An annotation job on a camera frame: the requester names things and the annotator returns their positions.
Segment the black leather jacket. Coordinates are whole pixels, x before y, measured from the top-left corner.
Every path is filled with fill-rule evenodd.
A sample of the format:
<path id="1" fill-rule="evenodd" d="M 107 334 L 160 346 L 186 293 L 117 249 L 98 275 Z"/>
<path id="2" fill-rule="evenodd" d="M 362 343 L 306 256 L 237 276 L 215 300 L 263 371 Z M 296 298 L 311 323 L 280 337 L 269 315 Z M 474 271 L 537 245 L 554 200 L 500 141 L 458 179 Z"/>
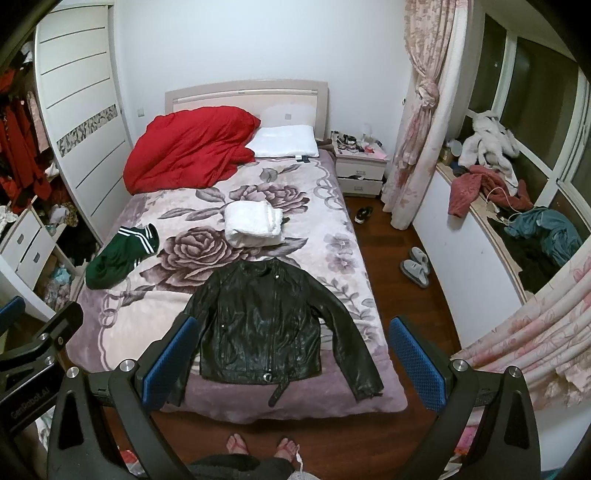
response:
<path id="1" fill-rule="evenodd" d="M 384 384 L 348 309 L 300 268 L 277 259 L 235 261 L 215 270 L 191 295 L 181 318 L 197 321 L 194 350 L 169 402 L 179 405 L 194 364 L 217 383 L 272 385 L 270 407 L 291 382 L 321 375 L 321 331 L 332 333 L 332 356 L 361 402 Z"/>

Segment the beige bed headboard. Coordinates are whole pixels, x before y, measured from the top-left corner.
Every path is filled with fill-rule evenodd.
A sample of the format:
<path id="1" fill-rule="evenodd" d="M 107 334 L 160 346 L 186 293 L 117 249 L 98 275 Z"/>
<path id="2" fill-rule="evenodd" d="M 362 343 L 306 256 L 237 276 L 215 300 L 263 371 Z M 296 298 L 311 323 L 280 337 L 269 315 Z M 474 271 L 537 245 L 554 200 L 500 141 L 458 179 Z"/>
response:
<path id="1" fill-rule="evenodd" d="M 329 86 L 313 80 L 242 80 L 205 84 L 165 94 L 167 114 L 205 106 L 235 106 L 256 116 L 263 127 L 309 125 L 325 138 Z"/>

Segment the white fluffy garment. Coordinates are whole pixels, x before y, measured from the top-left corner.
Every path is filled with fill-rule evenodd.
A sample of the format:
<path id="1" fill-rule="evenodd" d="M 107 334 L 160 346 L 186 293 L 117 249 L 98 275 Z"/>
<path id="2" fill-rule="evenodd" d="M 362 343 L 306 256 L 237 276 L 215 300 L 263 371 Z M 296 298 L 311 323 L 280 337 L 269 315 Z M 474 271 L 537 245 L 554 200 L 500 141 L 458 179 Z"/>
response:
<path id="1" fill-rule="evenodd" d="M 474 134 L 463 143 L 459 165 L 467 169 L 480 165 L 493 170 L 504 180 L 509 193 L 516 195 L 519 181 L 511 160 L 519 157 L 520 149 L 513 133 L 492 110 L 473 118 L 473 130 Z"/>

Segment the white sliding wardrobe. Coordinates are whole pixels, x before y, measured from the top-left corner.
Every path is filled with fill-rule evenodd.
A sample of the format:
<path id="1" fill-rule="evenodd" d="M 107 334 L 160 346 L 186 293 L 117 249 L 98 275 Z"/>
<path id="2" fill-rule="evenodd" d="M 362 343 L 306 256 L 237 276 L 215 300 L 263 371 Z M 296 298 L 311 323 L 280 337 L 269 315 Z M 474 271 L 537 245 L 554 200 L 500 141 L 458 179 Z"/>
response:
<path id="1" fill-rule="evenodd" d="M 109 5 L 58 6 L 36 26 L 38 101 L 57 168 L 98 242 L 129 201 L 131 151 L 110 49 Z"/>

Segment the green striped garment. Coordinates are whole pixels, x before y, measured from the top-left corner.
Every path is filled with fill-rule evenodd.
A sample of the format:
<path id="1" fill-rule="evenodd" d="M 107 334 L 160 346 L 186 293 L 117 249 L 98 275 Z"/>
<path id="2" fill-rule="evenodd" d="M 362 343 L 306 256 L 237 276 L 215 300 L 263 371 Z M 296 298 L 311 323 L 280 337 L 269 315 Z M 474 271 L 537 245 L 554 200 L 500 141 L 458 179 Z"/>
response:
<path id="1" fill-rule="evenodd" d="M 122 282 L 142 261 L 155 255 L 159 235 L 153 224 L 121 226 L 111 241 L 89 263 L 85 283 L 89 289 L 109 289 Z"/>

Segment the grey slipper far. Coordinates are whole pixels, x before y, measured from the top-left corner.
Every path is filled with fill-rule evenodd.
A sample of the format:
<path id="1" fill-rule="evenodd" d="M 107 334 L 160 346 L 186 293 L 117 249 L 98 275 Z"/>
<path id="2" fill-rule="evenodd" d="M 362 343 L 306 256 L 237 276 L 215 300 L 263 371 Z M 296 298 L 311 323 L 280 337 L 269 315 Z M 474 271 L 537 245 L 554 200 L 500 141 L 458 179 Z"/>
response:
<path id="1" fill-rule="evenodd" d="M 428 257 L 428 255 L 420 248 L 417 246 L 413 246 L 409 252 L 410 258 L 419 263 L 423 269 L 425 270 L 425 273 L 427 275 L 430 274 L 431 272 L 431 263 L 430 263 L 430 259 Z"/>

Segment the pink floral curtain left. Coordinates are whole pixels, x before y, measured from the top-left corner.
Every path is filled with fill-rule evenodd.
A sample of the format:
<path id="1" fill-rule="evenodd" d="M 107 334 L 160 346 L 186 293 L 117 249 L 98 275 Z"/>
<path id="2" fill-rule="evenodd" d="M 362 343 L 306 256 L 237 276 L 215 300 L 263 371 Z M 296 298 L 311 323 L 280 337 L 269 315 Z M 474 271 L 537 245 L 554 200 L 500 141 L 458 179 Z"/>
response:
<path id="1" fill-rule="evenodd" d="M 435 173 L 460 82 L 469 1 L 408 1 L 405 47 L 413 73 L 396 151 L 381 193 L 391 226 L 407 229 Z"/>

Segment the pink floral curtain right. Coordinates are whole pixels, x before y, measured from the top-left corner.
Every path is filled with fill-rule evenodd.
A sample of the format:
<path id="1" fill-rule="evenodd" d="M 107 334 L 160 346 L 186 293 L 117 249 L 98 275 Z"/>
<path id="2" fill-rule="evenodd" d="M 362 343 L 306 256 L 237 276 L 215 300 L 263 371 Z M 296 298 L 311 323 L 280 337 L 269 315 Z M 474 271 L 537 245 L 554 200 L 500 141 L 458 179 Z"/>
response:
<path id="1" fill-rule="evenodd" d="M 590 277 L 586 241 L 519 310 L 454 357 L 492 373 L 518 367 L 537 410 L 589 399 Z"/>

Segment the pink floral curtain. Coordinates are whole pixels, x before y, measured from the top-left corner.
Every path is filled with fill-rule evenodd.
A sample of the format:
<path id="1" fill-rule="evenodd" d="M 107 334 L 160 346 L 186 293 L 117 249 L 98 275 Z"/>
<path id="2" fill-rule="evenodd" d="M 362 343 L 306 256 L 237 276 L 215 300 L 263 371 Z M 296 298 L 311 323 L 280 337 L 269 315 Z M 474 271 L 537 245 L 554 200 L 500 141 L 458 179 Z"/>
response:
<path id="1" fill-rule="evenodd" d="M 405 47 L 413 73 L 396 151 L 381 193 L 391 226 L 407 229 L 435 173 L 460 82 L 469 1 L 408 1 Z"/>
<path id="2" fill-rule="evenodd" d="M 537 410 L 589 399 L 590 277 L 586 241 L 519 310 L 454 357 L 492 373 L 518 367 Z"/>

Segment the white pillow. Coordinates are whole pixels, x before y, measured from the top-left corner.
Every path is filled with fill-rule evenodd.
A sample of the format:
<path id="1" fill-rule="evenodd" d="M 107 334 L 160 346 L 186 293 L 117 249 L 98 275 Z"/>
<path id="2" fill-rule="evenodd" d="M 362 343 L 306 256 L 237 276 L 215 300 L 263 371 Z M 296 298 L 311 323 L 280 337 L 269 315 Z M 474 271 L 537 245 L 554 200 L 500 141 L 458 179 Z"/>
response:
<path id="1" fill-rule="evenodd" d="M 245 145 L 257 158 L 318 157 L 314 129 L 309 125 L 262 127 Z"/>

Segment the floral purple bed blanket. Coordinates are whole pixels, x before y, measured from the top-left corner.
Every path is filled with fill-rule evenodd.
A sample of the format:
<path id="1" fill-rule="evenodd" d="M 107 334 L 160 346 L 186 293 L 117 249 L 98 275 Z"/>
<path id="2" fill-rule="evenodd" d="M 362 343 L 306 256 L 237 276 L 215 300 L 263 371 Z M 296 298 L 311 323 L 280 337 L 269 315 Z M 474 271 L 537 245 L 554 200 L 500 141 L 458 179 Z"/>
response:
<path id="1" fill-rule="evenodd" d="M 224 235 L 223 212 L 236 201 L 266 202 L 283 212 L 283 241 L 263 249 L 231 246 Z M 291 383 L 276 406 L 269 405 L 269 387 L 212 382 L 192 371 L 180 409 L 247 424 L 395 413 L 407 407 L 329 154 L 310 160 L 259 159 L 209 188 L 131 196 L 107 231 L 147 225 L 153 225 L 160 238 L 156 253 L 116 286 L 80 292 L 84 320 L 67 344 L 73 363 L 101 372 L 138 358 L 166 333 L 214 270 L 239 260 L 273 258 L 307 271 L 344 304 L 376 364 L 383 391 L 368 400 L 353 398 L 332 354 L 331 331 L 322 328 L 321 374 Z"/>

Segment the white nightstand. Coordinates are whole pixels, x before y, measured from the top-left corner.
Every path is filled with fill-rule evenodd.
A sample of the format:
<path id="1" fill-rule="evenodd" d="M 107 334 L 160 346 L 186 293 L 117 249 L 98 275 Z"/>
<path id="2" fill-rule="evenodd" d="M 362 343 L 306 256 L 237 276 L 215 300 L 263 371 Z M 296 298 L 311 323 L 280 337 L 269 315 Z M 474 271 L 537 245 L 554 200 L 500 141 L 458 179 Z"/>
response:
<path id="1" fill-rule="evenodd" d="M 380 142 L 367 143 L 349 135 L 332 136 L 335 175 L 348 196 L 377 197 L 383 188 L 388 155 Z"/>

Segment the teal garment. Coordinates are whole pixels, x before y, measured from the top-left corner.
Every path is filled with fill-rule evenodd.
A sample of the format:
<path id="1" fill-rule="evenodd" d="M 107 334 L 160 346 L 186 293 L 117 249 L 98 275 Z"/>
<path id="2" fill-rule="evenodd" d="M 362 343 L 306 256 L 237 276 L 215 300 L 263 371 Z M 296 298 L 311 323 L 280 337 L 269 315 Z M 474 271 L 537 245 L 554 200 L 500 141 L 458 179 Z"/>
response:
<path id="1" fill-rule="evenodd" d="M 504 231 L 513 238 L 537 239 L 541 250 L 559 267 L 568 263 L 583 244 L 573 223 L 546 207 L 515 214 Z"/>

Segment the white drawer unit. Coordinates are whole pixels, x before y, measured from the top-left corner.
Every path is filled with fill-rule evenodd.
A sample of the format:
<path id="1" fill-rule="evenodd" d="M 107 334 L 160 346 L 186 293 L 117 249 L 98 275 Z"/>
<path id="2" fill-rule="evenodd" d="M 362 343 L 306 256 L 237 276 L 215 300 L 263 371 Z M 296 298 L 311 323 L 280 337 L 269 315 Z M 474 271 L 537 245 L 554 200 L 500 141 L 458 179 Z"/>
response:
<path id="1" fill-rule="evenodd" d="M 51 257 L 61 263 L 71 275 L 70 299 L 76 300 L 83 282 L 83 266 L 74 266 L 58 246 L 57 240 L 66 228 L 57 227 L 51 234 L 32 206 L 28 206 L 8 229 L 1 242 L 1 305 L 19 296 L 25 302 L 27 314 L 43 321 L 50 320 L 55 311 L 35 292 L 38 281 L 50 273 Z"/>

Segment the hanging red clothes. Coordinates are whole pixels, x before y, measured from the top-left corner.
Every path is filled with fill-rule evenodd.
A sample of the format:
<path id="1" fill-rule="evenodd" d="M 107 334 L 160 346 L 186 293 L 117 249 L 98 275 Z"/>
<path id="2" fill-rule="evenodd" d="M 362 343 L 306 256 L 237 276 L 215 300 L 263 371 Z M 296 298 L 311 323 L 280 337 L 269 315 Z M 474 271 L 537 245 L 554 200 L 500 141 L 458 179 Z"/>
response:
<path id="1" fill-rule="evenodd" d="M 39 155 L 26 98 L 15 91 L 17 71 L 1 74 L 1 189 L 14 214 L 20 214 L 37 196 L 47 200 L 51 187 L 37 163 Z"/>

